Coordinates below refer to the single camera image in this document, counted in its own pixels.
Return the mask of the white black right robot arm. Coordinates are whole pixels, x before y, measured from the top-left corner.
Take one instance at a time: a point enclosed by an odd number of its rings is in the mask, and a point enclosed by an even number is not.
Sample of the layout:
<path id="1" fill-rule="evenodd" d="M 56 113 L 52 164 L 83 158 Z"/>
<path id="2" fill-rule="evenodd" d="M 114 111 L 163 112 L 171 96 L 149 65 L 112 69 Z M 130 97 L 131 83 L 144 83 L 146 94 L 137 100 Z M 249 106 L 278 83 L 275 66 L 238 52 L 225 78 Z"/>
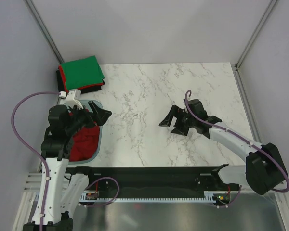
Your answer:
<path id="1" fill-rule="evenodd" d="M 198 134 L 223 145 L 244 161 L 243 166 L 221 165 L 214 169 L 211 184 L 223 189 L 227 184 L 247 185 L 259 195 L 268 191 L 289 191 L 289 178 L 278 148 L 244 137 L 230 129 L 220 118 L 208 115 L 198 99 L 187 101 L 187 108 L 173 105 L 159 126 L 169 127 L 176 119 L 173 134 L 187 136 L 194 128 Z"/>

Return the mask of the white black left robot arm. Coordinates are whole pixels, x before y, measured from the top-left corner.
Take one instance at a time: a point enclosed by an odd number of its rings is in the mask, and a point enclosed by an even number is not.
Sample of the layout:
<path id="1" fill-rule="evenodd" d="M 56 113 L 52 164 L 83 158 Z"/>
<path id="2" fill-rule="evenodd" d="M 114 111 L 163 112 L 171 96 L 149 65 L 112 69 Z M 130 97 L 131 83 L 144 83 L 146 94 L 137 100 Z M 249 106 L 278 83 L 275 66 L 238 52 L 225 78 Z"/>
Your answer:
<path id="1" fill-rule="evenodd" d="M 82 128 L 99 127 L 112 115 L 111 111 L 88 102 L 56 105 L 49 110 L 49 126 L 41 145 L 43 168 L 39 199 L 32 221 L 23 226 L 25 231 L 71 231 L 73 213 L 85 189 L 92 189 L 96 177 L 86 172 L 72 173 L 66 191 L 63 182 L 74 145 L 74 135 Z"/>

